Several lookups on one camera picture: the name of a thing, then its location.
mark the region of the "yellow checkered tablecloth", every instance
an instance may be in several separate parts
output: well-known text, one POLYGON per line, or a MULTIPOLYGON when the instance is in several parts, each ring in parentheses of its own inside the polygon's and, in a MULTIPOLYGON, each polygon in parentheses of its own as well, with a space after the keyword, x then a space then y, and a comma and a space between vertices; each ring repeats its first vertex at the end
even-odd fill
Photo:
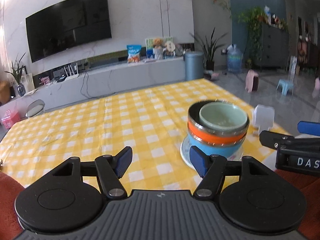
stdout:
MULTIPOLYGON (((133 149, 133 160, 120 180, 132 189, 190 189, 200 177, 180 156, 187 134, 189 106, 203 99, 230 101, 251 116, 252 107, 206 81, 195 80, 115 95, 70 106, 16 123, 0 143, 3 172, 27 187, 71 156, 93 161, 102 154, 133 149)), ((285 133, 275 125, 273 131, 285 133)), ((259 161, 272 153, 261 146, 250 126, 244 155, 259 161)), ((225 186, 236 178, 226 178, 225 186)), ((96 178, 84 182, 96 188, 96 178)))

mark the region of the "blue trash can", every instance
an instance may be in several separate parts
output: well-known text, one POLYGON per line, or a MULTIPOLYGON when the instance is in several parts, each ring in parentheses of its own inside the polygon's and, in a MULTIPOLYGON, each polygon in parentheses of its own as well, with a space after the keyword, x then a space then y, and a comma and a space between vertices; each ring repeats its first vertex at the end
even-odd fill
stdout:
POLYGON ((184 55, 186 81, 203 78, 204 55, 200 51, 188 51, 184 55))

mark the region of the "gray cabinet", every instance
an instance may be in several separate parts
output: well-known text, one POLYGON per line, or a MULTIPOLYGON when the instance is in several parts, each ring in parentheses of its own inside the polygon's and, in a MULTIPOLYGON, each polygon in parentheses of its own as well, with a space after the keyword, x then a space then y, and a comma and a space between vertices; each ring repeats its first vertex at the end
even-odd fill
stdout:
POLYGON ((261 39, 261 67, 285 68, 289 56, 289 33, 264 24, 261 39))

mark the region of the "white marble wall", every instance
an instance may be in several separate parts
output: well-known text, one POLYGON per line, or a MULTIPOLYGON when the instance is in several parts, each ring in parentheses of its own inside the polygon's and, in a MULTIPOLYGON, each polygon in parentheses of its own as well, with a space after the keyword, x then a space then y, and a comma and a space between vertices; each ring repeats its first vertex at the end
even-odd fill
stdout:
POLYGON ((83 44, 31 63, 25 18, 63 0, 0 0, 0 76, 17 54, 26 52, 23 63, 33 75, 87 57, 126 49, 127 44, 145 44, 155 36, 193 42, 191 0, 108 0, 111 39, 83 44))

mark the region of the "television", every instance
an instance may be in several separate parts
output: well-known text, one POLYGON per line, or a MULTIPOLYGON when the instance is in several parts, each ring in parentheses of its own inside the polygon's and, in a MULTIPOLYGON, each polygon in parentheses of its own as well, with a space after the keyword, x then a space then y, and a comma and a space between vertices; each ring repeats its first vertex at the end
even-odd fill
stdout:
POLYGON ((65 0, 26 18, 31 61, 111 38, 108 0, 65 0))

